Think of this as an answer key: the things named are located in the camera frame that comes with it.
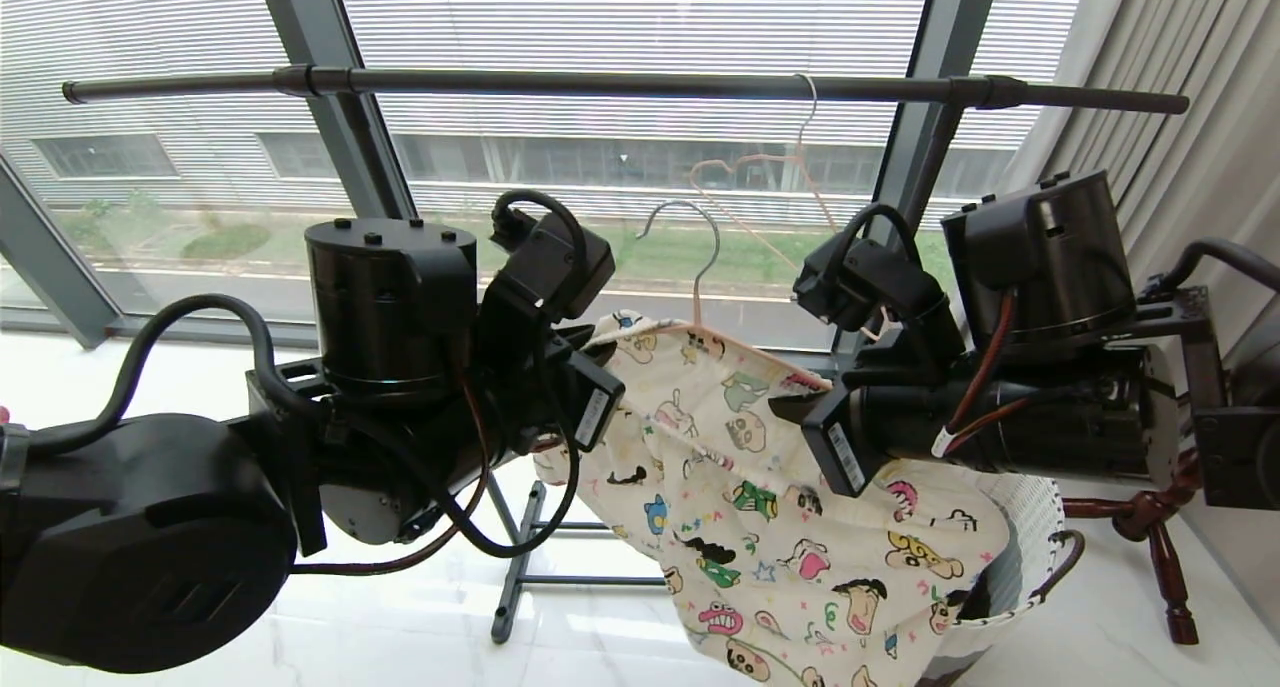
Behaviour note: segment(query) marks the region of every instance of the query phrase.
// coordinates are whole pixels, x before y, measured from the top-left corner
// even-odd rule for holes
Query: white sticker
[[[956,436],[947,432],[946,426],[943,426],[942,431],[938,432],[938,436],[933,438],[933,449],[931,449],[929,453],[936,455],[936,458],[942,458],[942,455],[947,454],[947,446],[951,446],[951,440],[955,440],[955,438]]]
[[[604,408],[607,406],[609,406],[608,391],[591,391],[591,399],[586,400],[586,409],[582,409],[581,422],[577,423],[577,431],[573,432],[573,440],[577,444],[591,444],[591,438],[595,436],[595,429],[600,426],[600,418],[604,417]]]
[[[827,429],[827,436],[831,438],[831,444],[836,445],[836,455],[840,458],[840,464],[845,468],[850,482],[852,482],[854,491],[860,493],[867,486],[867,476],[863,473],[863,468],[854,455],[854,446],[849,445],[849,438],[845,436],[845,427],[841,427],[838,422],[832,423]]]

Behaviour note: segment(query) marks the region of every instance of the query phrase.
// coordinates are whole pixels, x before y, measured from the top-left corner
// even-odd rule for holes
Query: glass pane
[[[1079,1],[993,0],[970,73],[1052,82]],[[970,109],[960,122],[960,130],[942,164],[933,198],[916,235],[925,267],[942,281],[945,289],[955,288],[955,274],[938,226],[940,219],[996,189],[1001,173],[1038,114],[1038,107],[997,109],[992,113]]]
[[[367,67],[896,77],[924,0],[343,3]],[[691,280],[710,235],[691,210],[668,209],[636,241],[645,216],[672,198],[712,209],[690,186],[696,164],[795,154],[809,113],[808,104],[762,100],[384,95],[379,104],[424,212],[486,233],[503,189],[548,191],[613,244],[618,272],[594,315],[630,307],[681,319],[691,315]],[[823,104],[805,129],[837,223],[869,198],[892,119],[893,105]],[[723,249],[703,283],[708,324],[760,345],[829,348],[831,330],[788,299],[797,264],[831,233],[795,164],[755,160],[696,177],[786,255],[721,214]],[[494,267],[498,255],[485,260]]]
[[[5,258],[0,258],[0,308],[42,308],[45,307],[37,298],[36,292],[27,287],[27,281],[19,276],[18,271]]]
[[[0,61],[6,159],[122,308],[218,290],[312,319],[302,230],[351,205],[303,100],[73,105],[59,90],[282,67],[264,0],[0,0]]]

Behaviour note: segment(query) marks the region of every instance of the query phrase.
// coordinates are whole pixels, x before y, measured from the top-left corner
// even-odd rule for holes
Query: green lawn
[[[93,217],[87,212],[55,212],[56,221],[70,241],[95,260],[110,258],[183,258],[192,267],[218,267],[220,264],[271,264],[278,271],[306,272],[306,244],[302,232],[316,223],[315,217],[269,216],[244,214],[243,217],[201,217],[188,212],[146,214],[115,212]],[[474,214],[438,214],[435,223],[471,232],[480,239],[480,269],[492,272],[502,266],[506,255],[486,241],[488,219]],[[613,246],[618,280],[626,281],[691,281],[710,257],[712,233],[696,223],[658,223],[643,241],[636,233],[640,221],[584,223]],[[791,232],[764,232],[759,235],[776,246],[792,264],[803,264],[805,255],[829,235],[813,228]],[[755,237],[737,228],[721,228],[721,255],[704,276],[704,290],[741,290],[753,287],[759,294],[786,296],[797,275],[782,258],[773,255]],[[950,289],[951,264],[941,232],[916,235],[924,267]]]

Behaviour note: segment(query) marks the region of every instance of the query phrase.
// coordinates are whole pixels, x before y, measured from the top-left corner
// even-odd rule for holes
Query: white sheer curtain
[[[1280,5],[1275,0],[1082,0],[1056,82],[1184,93],[1183,116],[1044,109],[1002,178],[1108,171],[1135,281],[1203,235],[1280,260]],[[1274,296],[1208,260],[1228,356]]]

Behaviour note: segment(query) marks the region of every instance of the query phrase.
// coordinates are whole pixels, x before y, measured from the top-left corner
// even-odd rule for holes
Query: cartoon print shirt
[[[694,647],[759,683],[915,684],[1009,541],[998,508],[920,462],[835,495],[768,406],[827,383],[748,345],[632,312],[603,319],[599,342],[617,342],[627,391],[577,495],[658,560]],[[564,481],[564,450],[534,459]]]

